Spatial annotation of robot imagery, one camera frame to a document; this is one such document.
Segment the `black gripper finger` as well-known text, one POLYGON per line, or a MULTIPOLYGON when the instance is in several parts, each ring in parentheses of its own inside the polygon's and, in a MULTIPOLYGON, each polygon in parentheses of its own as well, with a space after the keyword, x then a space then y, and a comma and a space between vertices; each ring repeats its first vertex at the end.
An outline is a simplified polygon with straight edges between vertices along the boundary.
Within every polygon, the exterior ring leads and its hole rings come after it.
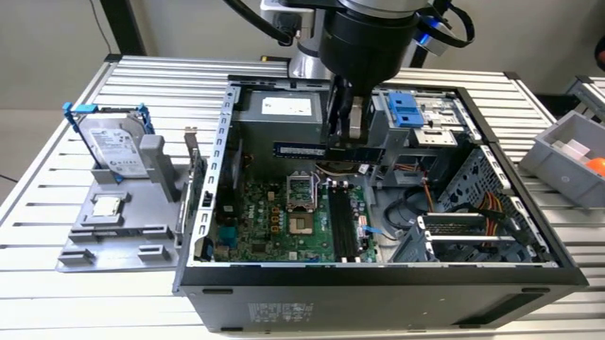
POLYGON ((331 80, 331 90, 327 102, 327 140, 329 148, 340 147, 348 138, 348 115, 352 106, 352 89, 345 79, 331 80))
POLYGON ((367 143, 367 100, 353 97, 348 116, 348 144, 363 147, 367 143))

